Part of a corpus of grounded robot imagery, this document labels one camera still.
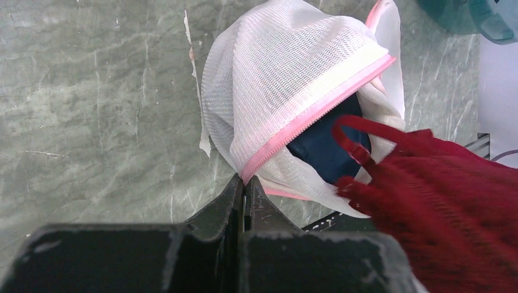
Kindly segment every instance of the pink zipper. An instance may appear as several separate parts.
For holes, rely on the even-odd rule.
[[[274,135],[250,158],[240,173],[244,183],[248,184],[248,181],[250,181],[255,172],[282,147],[303,133],[309,126],[326,115],[346,98],[358,91],[359,88],[372,81],[376,76],[379,76],[395,60],[395,58],[386,54],[351,79],[339,85],[335,90],[331,91],[286,125],[286,127]]]

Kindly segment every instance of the floor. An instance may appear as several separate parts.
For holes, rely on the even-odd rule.
[[[222,190],[234,172],[217,151],[209,158],[198,147],[197,80],[218,33],[261,2],[0,4],[0,277],[44,223],[176,223]],[[310,2],[365,20],[376,1]],[[396,3],[408,130],[470,142],[478,37],[447,34],[416,0]],[[330,212],[272,200],[299,226]]]

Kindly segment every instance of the navy blue fabric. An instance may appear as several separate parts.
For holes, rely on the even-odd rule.
[[[354,177],[360,170],[360,165],[335,142],[331,134],[335,120],[343,115],[362,117],[356,94],[345,99],[287,145],[293,156],[310,164],[329,184],[334,184],[344,175]],[[349,127],[343,130],[347,137],[371,151],[371,142],[366,133]]]

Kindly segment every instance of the red fabric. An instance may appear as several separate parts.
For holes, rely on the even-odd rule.
[[[341,126],[396,143],[379,164]],[[338,194],[404,248],[430,293],[518,292],[518,170],[487,161],[428,130],[401,132],[346,116],[335,140],[372,182],[341,178]]]

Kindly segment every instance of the zipper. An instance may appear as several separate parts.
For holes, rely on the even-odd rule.
[[[259,170],[259,168],[266,163],[266,161],[270,160],[270,158],[273,157],[278,151],[280,151],[281,148],[283,148],[285,145],[290,143],[292,140],[294,140],[297,136],[299,136],[301,133],[303,133],[306,129],[308,129],[312,124],[314,124],[317,120],[322,118],[324,115],[329,113],[334,107],[339,105],[341,102],[343,102],[346,98],[351,96],[353,93],[358,91],[359,88],[363,87],[365,84],[372,81],[374,78],[379,76],[383,71],[385,71],[396,59],[394,57],[391,57],[390,55],[386,54],[384,57],[378,59],[375,61],[375,63],[369,65],[359,73],[357,73],[353,78],[356,76],[359,76],[359,80],[354,82],[352,85],[349,85],[351,83],[351,79],[343,82],[341,85],[337,87],[337,90],[341,92],[338,96],[335,98],[331,98],[330,101],[327,102],[320,110],[317,110],[317,114],[310,117],[308,121],[297,127],[297,130],[293,131],[288,137],[282,139],[279,143],[275,145],[274,148],[272,148],[266,155],[262,156],[262,158],[258,161],[255,158],[256,156],[261,154],[261,150],[264,148],[264,146],[268,145],[270,141],[275,137],[271,138],[266,144],[259,149],[257,153],[255,153],[252,158],[249,159],[248,163],[245,165],[245,167],[242,170],[241,178],[243,179],[245,184],[248,184],[248,181],[252,179],[254,174]]]

